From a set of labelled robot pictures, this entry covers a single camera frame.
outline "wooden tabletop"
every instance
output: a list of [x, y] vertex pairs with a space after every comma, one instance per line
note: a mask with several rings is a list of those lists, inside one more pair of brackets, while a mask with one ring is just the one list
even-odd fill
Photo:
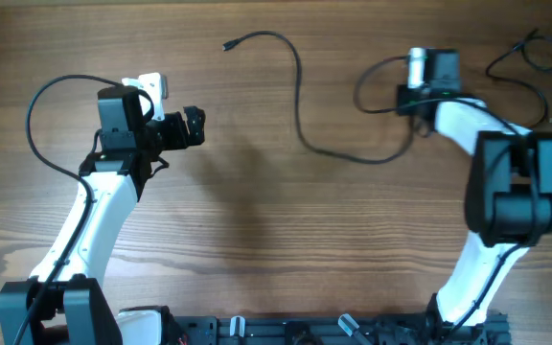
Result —
[[[29, 151], [23, 122], [33, 93], [64, 74], [119, 80], [158, 71], [169, 78], [166, 111], [206, 111], [206, 142], [163, 154], [172, 166], [147, 184], [123, 226], [103, 286], [114, 311], [422, 311], [468, 232], [468, 155], [439, 135], [417, 137], [404, 157], [381, 166], [308, 152], [293, 123], [287, 46], [260, 37], [223, 53], [221, 44], [256, 30], [286, 35], [303, 61], [309, 140], [379, 158], [397, 150], [406, 120], [354, 109], [353, 86], [368, 66], [413, 46], [456, 48], [465, 89], [504, 118], [526, 123], [539, 116], [535, 95], [491, 82], [483, 71], [534, 27], [552, 35], [552, 1], [0, 8], [0, 288], [28, 276], [76, 195], [73, 180]], [[552, 110], [552, 74], [520, 56], [496, 72], [539, 86]], [[394, 105], [405, 76], [402, 63], [385, 68], [369, 80], [364, 102]], [[102, 87], [73, 80], [40, 98], [34, 138], [49, 159], [77, 169], [99, 127]], [[509, 314], [516, 344], [552, 344], [552, 235], [515, 266], [492, 309]]]

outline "robotic arm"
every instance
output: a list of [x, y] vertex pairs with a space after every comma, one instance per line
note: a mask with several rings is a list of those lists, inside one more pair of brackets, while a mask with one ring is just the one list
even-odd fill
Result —
[[[552, 232], [552, 137], [514, 124], [505, 126], [477, 107], [449, 102], [456, 98], [484, 107], [482, 101], [461, 94], [456, 52], [415, 48], [409, 65], [408, 85], [398, 88], [398, 104], [441, 95], [444, 102], [419, 105], [414, 111], [473, 154], [466, 191], [468, 239], [453, 274], [425, 312], [358, 320], [344, 314], [339, 319], [246, 321], [241, 316], [174, 318], [167, 307], [140, 307], [121, 310], [114, 317], [100, 285], [118, 233], [153, 177], [150, 162], [162, 150], [185, 149], [204, 140], [203, 111], [186, 107], [186, 123], [180, 113], [163, 114], [160, 101], [167, 94], [166, 84], [158, 74], [150, 74], [124, 80], [133, 86], [110, 87], [98, 94], [103, 151], [89, 154], [80, 166], [80, 176], [93, 189], [93, 207], [47, 305], [21, 344], [416, 345], [448, 344], [455, 334], [455, 343], [464, 339], [472, 344], [495, 336], [497, 329], [504, 332], [504, 325], [507, 333], [505, 318], [488, 319], [487, 308], [515, 262], [541, 235]], [[453, 73], [456, 78], [444, 79]], [[138, 88], [152, 98], [152, 120], [143, 117], [150, 103], [142, 101]], [[529, 177], [531, 183], [513, 183], [513, 175]], [[80, 186], [55, 244], [31, 278], [4, 285], [0, 323], [6, 344], [12, 344], [36, 289], [69, 241], [85, 197]], [[55, 311], [66, 314], [63, 332], [41, 327], [41, 320], [52, 318]], [[495, 323], [500, 326], [494, 329]]]

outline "cable connector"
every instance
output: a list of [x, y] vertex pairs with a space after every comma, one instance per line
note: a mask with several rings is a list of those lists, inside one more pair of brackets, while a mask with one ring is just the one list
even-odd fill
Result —
[[236, 39], [232, 39], [230, 40], [229, 42], [226, 42], [225, 44], [222, 45], [222, 51], [223, 52], [227, 52], [227, 51], [230, 51], [234, 48], [236, 48], [236, 46], [238, 44], [240, 44], [240, 39], [239, 38], [236, 38]]

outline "wooden table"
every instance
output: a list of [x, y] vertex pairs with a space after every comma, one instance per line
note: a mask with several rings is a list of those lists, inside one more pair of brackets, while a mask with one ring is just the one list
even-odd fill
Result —
[[[421, 311], [450, 275], [467, 227], [470, 158], [449, 140], [417, 138], [402, 158], [362, 166], [317, 156], [293, 126], [293, 58], [273, 38], [223, 53], [221, 44], [276, 30], [304, 65], [304, 131], [322, 147], [391, 154], [405, 119], [352, 105], [360, 73], [413, 46], [460, 50], [466, 90], [505, 118], [539, 113], [535, 96], [484, 78], [489, 61], [533, 27], [552, 35], [552, 1], [243, 2], [0, 9], [0, 288], [24, 279], [69, 212], [76, 183], [39, 163], [23, 127], [45, 81], [84, 73], [169, 77], [166, 110], [205, 109], [206, 143], [170, 151], [147, 184], [107, 268], [110, 307], [168, 305], [175, 314], [374, 315]], [[552, 74], [519, 56], [496, 72], [541, 87]], [[368, 106], [394, 103], [406, 69], [372, 77]], [[69, 81], [40, 99], [39, 149], [75, 170], [99, 125], [103, 85]], [[492, 307], [516, 344], [552, 344], [552, 235], [524, 257]]]

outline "wood grain surface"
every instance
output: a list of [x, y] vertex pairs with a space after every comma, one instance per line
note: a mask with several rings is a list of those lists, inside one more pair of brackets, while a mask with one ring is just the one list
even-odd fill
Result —
[[[402, 158], [361, 166], [317, 156], [293, 126], [293, 57], [261, 37], [275, 30], [304, 65], [301, 112], [313, 143], [383, 157], [405, 120], [353, 108], [360, 73], [412, 46], [460, 50], [465, 89], [505, 118], [539, 115], [533, 94], [483, 76], [487, 63], [534, 27], [552, 35], [552, 1], [201, 2], [0, 8], [0, 288], [25, 279], [65, 220], [74, 181], [30, 153], [23, 127], [45, 81], [84, 73], [119, 80], [166, 74], [167, 111], [197, 105], [206, 143], [164, 153], [109, 262], [110, 307], [168, 305], [175, 314], [374, 315], [420, 311], [464, 243], [470, 158], [449, 140], [417, 138]], [[552, 52], [537, 58], [552, 58]], [[519, 56], [495, 71], [545, 91], [552, 74]], [[368, 106], [394, 103], [406, 69], [372, 77]], [[40, 99], [34, 138], [75, 170], [99, 125], [95, 82], [69, 81]], [[513, 269], [492, 308], [509, 313], [516, 344], [552, 344], [552, 235]]]

